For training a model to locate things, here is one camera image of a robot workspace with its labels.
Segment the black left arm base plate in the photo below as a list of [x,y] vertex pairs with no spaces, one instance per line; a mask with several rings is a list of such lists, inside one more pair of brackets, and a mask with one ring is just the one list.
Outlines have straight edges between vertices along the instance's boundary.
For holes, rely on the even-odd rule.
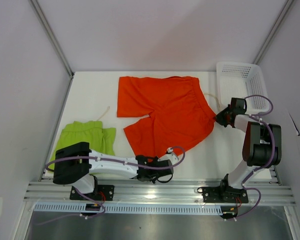
[[[113,201],[114,193],[115,193],[114,185],[101,184],[97,186],[96,190],[94,190],[91,193],[86,193],[84,194],[84,196],[93,199],[95,201]],[[87,200],[85,197],[81,196],[73,186],[71,187],[69,199],[73,201]]]

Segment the lime green shorts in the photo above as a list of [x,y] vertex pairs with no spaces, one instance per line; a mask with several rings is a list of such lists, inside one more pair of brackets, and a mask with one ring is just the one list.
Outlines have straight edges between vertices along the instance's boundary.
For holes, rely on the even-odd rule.
[[51,154],[50,161],[55,160],[57,150],[69,147],[79,142],[89,143],[90,149],[114,156],[114,142],[116,138],[116,128],[104,128],[101,118],[105,116],[110,107],[97,119],[87,122],[74,121],[67,124],[60,132],[54,150]]

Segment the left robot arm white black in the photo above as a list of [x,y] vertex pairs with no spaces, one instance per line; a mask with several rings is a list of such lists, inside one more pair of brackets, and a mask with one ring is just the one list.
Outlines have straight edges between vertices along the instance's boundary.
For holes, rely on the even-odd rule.
[[97,175],[155,183],[162,177],[172,177],[172,165],[178,161],[171,147],[160,158],[144,155],[117,157],[90,149],[88,142],[79,142],[56,151],[52,182],[72,185],[87,200],[93,200],[99,193]]

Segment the orange shorts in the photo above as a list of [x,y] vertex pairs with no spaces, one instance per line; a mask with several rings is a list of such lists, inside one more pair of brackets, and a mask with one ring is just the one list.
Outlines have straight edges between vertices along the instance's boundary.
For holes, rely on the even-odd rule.
[[135,155],[161,157],[174,146],[188,151],[212,133],[215,116],[197,77],[119,78],[117,117],[139,119],[124,128]]

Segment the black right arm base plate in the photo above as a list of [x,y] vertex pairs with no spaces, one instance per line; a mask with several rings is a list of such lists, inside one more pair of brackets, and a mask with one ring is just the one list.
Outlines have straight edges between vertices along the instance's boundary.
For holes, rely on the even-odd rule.
[[247,191],[233,187],[201,186],[197,188],[205,203],[243,203],[249,202]]

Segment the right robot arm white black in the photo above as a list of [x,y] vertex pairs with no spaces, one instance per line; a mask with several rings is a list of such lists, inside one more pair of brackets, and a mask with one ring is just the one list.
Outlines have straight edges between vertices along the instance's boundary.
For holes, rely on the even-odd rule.
[[[262,98],[270,107],[266,112],[247,114],[249,98]],[[282,158],[282,129],[280,125],[268,124],[262,117],[274,109],[271,100],[262,95],[244,98],[233,97],[230,104],[214,118],[223,127],[232,127],[245,133],[242,147],[242,161],[220,182],[218,196],[229,202],[247,191],[246,183],[251,177],[264,169],[276,166]]]

